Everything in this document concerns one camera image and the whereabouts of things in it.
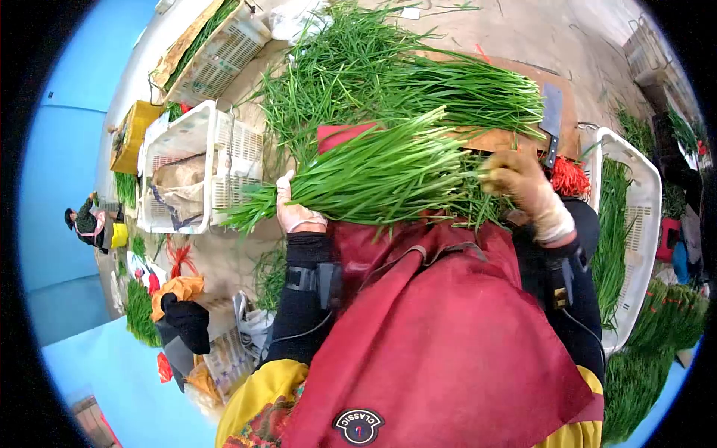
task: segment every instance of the yellow bucket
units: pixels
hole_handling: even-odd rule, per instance
[[[110,246],[110,248],[114,249],[127,244],[129,233],[127,232],[127,226],[125,224],[122,224],[121,222],[113,222],[112,230],[112,246]]]

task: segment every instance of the knife handle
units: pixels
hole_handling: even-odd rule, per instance
[[[543,161],[543,165],[547,169],[553,169],[555,166],[555,157],[558,155],[558,136],[557,135],[551,135],[550,136],[550,147],[548,148],[548,154],[545,156],[545,160]]]

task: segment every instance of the gloved hand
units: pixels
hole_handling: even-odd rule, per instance
[[[575,237],[575,221],[548,182],[538,161],[515,151],[493,153],[483,163],[483,191],[513,198],[535,227],[534,240],[544,247],[557,247]]]
[[[299,204],[286,205],[291,202],[291,179],[294,170],[289,170],[285,176],[276,181],[276,216],[286,233],[291,232],[326,232],[326,218],[313,210]]]

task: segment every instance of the yellow floral clothing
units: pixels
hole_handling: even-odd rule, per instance
[[[597,377],[584,367],[577,368],[593,394],[602,395]],[[215,448],[279,447],[307,375],[305,364],[289,359],[271,361],[254,372],[227,403]],[[579,421],[562,426],[536,448],[598,448],[601,437],[602,421]]]

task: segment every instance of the cutting board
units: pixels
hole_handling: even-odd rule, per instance
[[[448,54],[439,52],[416,52],[419,56],[428,57],[435,61],[451,60],[452,57]],[[475,53],[465,54],[472,57],[481,57]],[[535,81],[543,92],[543,85],[546,82],[557,86],[563,91],[563,113],[560,122],[560,137],[558,143],[558,154],[562,154],[567,158],[577,159],[580,154],[579,146],[579,134],[577,130],[577,118],[575,114],[575,97],[573,96],[573,90],[570,85],[570,81],[563,77],[554,75],[553,73],[546,72],[532,65],[524,64],[522,62],[513,61],[511,59],[503,59],[502,57],[488,56],[484,57],[492,65],[496,67],[512,70],[520,73],[526,77],[529,77]],[[546,136],[545,140],[536,140],[534,138],[526,137],[522,134],[516,134],[509,130],[503,129],[492,129],[485,132],[477,137],[470,139],[465,145],[466,148],[477,149],[481,151],[505,151],[511,150],[515,146],[515,139],[518,139],[518,149],[522,151],[528,151],[532,154],[537,154],[539,151],[547,152],[550,143],[548,134],[538,129],[538,125],[533,125],[535,129],[543,133]]]

